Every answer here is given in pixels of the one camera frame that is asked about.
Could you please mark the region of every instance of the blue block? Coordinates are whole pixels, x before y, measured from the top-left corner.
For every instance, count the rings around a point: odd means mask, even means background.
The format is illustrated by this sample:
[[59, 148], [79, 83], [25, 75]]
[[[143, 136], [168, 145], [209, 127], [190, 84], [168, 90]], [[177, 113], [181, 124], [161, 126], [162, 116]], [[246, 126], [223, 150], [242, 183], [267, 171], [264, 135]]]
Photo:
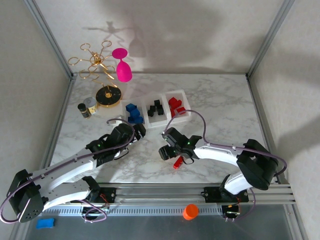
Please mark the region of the blue block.
[[54, 227], [55, 219], [47, 218], [47, 219], [39, 219], [36, 223], [36, 229], [51, 229]]
[[134, 119], [135, 124], [143, 124], [144, 123], [144, 118], [142, 116], [138, 116], [137, 118]]
[[137, 106], [136, 105], [134, 105], [134, 104], [132, 104], [132, 103], [130, 103], [130, 104], [128, 104], [127, 106], [125, 106], [125, 110], [127, 110], [127, 112], [131, 112], [132, 110], [134, 110], [134, 109], [136, 109], [137, 108]]
[[140, 116], [140, 112], [139, 112], [138, 108], [136, 108], [130, 112], [130, 117], [132, 117], [134, 119], [136, 119], [139, 116]]
[[131, 117], [131, 116], [128, 116], [128, 122], [130, 124], [134, 124], [135, 123], [135, 119], [133, 117]]

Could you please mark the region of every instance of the small bottle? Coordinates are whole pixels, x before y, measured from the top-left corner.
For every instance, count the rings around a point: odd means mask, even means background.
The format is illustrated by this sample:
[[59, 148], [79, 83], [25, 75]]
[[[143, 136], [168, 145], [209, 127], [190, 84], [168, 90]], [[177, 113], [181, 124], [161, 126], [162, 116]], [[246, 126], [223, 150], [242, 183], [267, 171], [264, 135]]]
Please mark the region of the small bottle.
[[85, 118], [85, 119], [88, 119], [90, 118], [90, 113], [86, 107], [86, 105], [84, 103], [80, 103], [78, 105], [78, 109], [79, 111], [81, 112], [82, 116]]

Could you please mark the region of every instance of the white container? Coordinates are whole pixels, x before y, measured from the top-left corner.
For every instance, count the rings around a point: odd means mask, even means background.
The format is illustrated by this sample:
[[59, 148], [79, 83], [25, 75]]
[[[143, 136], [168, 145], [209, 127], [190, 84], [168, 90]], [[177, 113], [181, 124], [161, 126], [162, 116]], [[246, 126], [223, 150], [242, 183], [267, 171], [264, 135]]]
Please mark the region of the white container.
[[143, 103], [142, 103], [142, 98], [141, 97], [137, 97], [137, 98], [131, 98], [131, 99], [124, 99], [120, 101], [120, 105], [122, 107], [122, 112], [123, 112], [123, 116], [124, 116], [124, 120], [128, 121], [128, 117], [130, 117], [130, 112], [128, 112], [126, 110], [126, 106], [128, 104], [134, 104], [136, 105], [136, 108], [139, 110], [140, 112], [140, 116], [143, 117], [143, 123], [146, 123], [146, 118], [145, 115], [143, 113]]
[[[181, 89], [121, 100], [120, 106], [122, 107], [122, 115], [124, 116], [125, 120], [128, 120], [130, 113], [127, 112], [126, 105], [134, 104], [140, 111], [140, 116], [143, 117], [143, 123], [145, 124], [146, 129], [165, 127], [172, 118], [168, 101], [173, 97], [182, 101], [182, 105], [178, 108], [184, 107], [185, 109], [191, 109], [185, 91]], [[150, 117], [148, 116], [148, 110], [150, 109], [151, 105], [155, 105], [155, 100], [160, 100], [160, 104], [163, 107], [163, 115], [158, 115], [156, 111], [154, 115]], [[181, 123], [189, 120], [191, 120], [191, 112], [186, 112], [183, 115], [178, 115], [172, 121], [172, 123]]]
[[[182, 108], [182, 107], [184, 107], [184, 109], [191, 109], [189, 102], [188, 102], [188, 99], [187, 99], [187, 96], [186, 96], [186, 93], [182, 89], [175, 90], [175, 91], [168, 91], [168, 92], [165, 92], [164, 95], [165, 95], [167, 104], [171, 98], [175, 98], [177, 100], [182, 101], [182, 105], [177, 107], [177, 109]], [[169, 115], [170, 115], [169, 116], [169, 120], [170, 120], [172, 118], [170, 109], [169, 109]], [[185, 114], [180, 114], [180, 115], [176, 116], [173, 119], [172, 123], [173, 124], [174, 123], [181, 123], [181, 122], [190, 121], [190, 120], [191, 120], [191, 112], [187, 111]]]

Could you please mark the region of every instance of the white marble table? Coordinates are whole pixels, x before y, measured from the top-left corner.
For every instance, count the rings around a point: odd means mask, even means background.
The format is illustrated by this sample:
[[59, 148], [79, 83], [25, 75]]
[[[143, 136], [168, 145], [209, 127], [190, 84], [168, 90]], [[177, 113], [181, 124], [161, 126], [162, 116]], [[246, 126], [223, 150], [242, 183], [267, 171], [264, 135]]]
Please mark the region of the white marble table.
[[[264, 145], [262, 132], [245, 75], [234, 74], [134, 74], [129, 83], [118, 84], [123, 99], [146, 94], [184, 89], [191, 109], [200, 112], [207, 122], [207, 139], [219, 143], [245, 143], [249, 138]], [[77, 105], [87, 97], [94, 97], [100, 85], [77, 78], [63, 121], [51, 164], [72, 156], [92, 140], [110, 133], [106, 124], [111, 117], [121, 114], [120, 105], [99, 108], [90, 119], [84, 119]], [[202, 135], [201, 119], [192, 120], [179, 127], [182, 134]], [[141, 141], [129, 147], [129, 154], [78, 175], [93, 176], [98, 183], [220, 183], [237, 168], [227, 163], [200, 159], [194, 164], [173, 168], [175, 159], [163, 161], [158, 149], [166, 144], [161, 137], [162, 127], [148, 129]]]

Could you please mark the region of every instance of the black block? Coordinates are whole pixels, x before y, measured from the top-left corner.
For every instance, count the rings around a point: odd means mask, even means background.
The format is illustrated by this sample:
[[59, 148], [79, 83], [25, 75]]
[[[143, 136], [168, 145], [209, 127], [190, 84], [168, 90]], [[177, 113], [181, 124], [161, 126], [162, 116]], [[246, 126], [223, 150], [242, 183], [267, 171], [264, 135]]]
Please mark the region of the black block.
[[160, 105], [160, 100], [154, 100], [154, 105], [159, 106]]
[[153, 117], [153, 116], [154, 116], [154, 114], [155, 114], [155, 112], [154, 112], [154, 111], [152, 111], [152, 110], [148, 110], [148, 116], [149, 116], [149, 117]]
[[151, 105], [151, 106], [150, 106], [150, 110], [151, 110], [152, 112], [155, 112], [155, 111], [156, 111], [156, 109], [157, 109], [157, 108], [156, 108], [156, 106], [155, 106], [155, 105]]
[[157, 111], [158, 111], [158, 115], [163, 115], [164, 114], [164, 109], [162, 108], [162, 105], [161, 105], [161, 107], [157, 108]]

